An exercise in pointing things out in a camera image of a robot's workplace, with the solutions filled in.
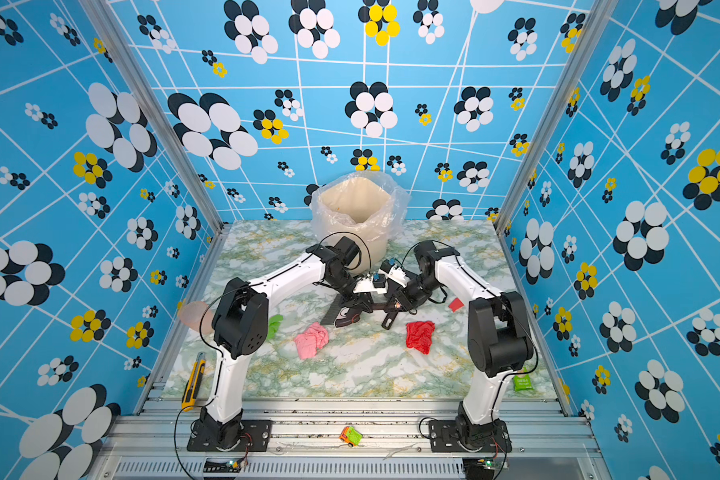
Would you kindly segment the black pink hand brush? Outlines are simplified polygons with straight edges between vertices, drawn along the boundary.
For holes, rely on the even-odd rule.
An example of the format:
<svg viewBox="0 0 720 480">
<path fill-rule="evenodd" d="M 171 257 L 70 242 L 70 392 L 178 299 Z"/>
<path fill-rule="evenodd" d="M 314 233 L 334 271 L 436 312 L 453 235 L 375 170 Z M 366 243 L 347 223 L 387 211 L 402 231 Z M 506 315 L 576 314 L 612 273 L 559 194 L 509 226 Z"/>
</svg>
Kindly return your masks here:
<svg viewBox="0 0 720 480">
<path fill-rule="evenodd" d="M 337 295 L 332 301 L 327 313 L 320 321 L 320 325 L 328 327 L 334 326 L 335 328 L 343 328 L 356 323 L 362 313 L 372 312 L 361 312 L 358 310 L 349 310 L 341 307 L 342 296 Z"/>
</svg>

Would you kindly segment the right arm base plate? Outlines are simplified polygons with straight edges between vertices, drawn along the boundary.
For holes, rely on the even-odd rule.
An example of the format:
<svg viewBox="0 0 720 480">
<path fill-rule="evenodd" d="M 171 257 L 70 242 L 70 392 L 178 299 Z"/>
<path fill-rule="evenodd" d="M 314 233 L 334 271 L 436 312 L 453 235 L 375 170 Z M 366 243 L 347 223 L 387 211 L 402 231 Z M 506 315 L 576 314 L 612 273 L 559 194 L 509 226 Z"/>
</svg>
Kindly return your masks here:
<svg viewBox="0 0 720 480">
<path fill-rule="evenodd" d="M 495 420 L 475 425 L 467 419 L 431 420 L 427 426 L 434 453 L 510 453 L 513 449 L 506 423 Z"/>
</svg>

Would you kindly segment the black dustpan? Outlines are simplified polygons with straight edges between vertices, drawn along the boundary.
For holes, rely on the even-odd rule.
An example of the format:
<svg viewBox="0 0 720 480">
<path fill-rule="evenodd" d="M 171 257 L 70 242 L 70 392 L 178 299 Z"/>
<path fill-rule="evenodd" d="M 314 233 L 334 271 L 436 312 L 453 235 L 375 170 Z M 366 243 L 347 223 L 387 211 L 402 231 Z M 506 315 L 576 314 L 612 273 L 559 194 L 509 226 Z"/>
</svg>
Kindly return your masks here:
<svg viewBox="0 0 720 480">
<path fill-rule="evenodd" d="M 381 322 L 381 327 L 385 330 L 391 329 L 397 315 L 400 312 L 406 312 L 404 306 L 399 301 L 394 299 L 391 299 L 385 303 L 374 302 L 372 309 L 374 311 L 383 311 L 385 313 L 385 317 Z"/>
</svg>

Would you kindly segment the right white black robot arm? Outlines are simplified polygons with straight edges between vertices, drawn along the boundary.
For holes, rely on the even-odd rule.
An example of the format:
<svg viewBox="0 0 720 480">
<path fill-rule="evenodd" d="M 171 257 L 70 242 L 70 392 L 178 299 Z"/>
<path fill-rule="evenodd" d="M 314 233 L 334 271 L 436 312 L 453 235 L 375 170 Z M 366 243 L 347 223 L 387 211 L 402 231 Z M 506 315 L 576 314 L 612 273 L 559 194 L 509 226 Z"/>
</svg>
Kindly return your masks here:
<svg viewBox="0 0 720 480">
<path fill-rule="evenodd" d="M 403 310 L 418 309 L 438 289 L 450 291 L 467 308 L 467 350 L 474 373 L 454 421 L 458 441 L 470 451 L 494 445 L 508 453 L 511 440 L 499 409 L 525 363 L 538 358 L 524 300 L 480 278 L 455 248 L 442 242 L 422 241 L 411 250 L 417 273 L 397 260 L 386 260 L 380 267 Z"/>
</svg>

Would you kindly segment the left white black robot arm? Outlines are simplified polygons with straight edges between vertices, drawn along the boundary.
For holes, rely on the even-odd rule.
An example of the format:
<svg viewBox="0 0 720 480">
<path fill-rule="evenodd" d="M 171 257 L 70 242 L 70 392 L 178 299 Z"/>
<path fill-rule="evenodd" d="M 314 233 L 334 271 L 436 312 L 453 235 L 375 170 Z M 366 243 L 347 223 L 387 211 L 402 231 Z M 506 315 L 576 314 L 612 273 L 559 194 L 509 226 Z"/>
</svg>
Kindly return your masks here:
<svg viewBox="0 0 720 480">
<path fill-rule="evenodd" d="M 252 281 L 231 279 L 219 297 L 210 344 L 217 351 L 214 384 L 193 432 L 209 447 L 229 451 L 243 437 L 242 390 L 251 356 L 265 342 L 270 309 L 313 284 L 338 293 L 339 308 L 351 320 L 373 311 L 368 293 L 357 293 L 351 274 L 362 260 L 361 239 L 343 233 L 334 245 L 315 244 L 286 266 Z"/>
</svg>

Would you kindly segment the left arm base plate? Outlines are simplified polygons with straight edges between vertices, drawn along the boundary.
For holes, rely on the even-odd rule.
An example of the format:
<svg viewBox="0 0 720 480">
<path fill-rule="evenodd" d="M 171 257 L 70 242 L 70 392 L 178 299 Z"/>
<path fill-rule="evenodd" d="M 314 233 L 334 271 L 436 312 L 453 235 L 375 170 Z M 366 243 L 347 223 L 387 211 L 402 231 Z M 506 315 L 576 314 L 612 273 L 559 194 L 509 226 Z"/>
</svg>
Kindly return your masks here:
<svg viewBox="0 0 720 480">
<path fill-rule="evenodd" d="M 271 420 L 232 421 L 217 428 L 213 421 L 192 424 L 187 450 L 190 452 L 265 452 L 272 434 Z"/>
</svg>

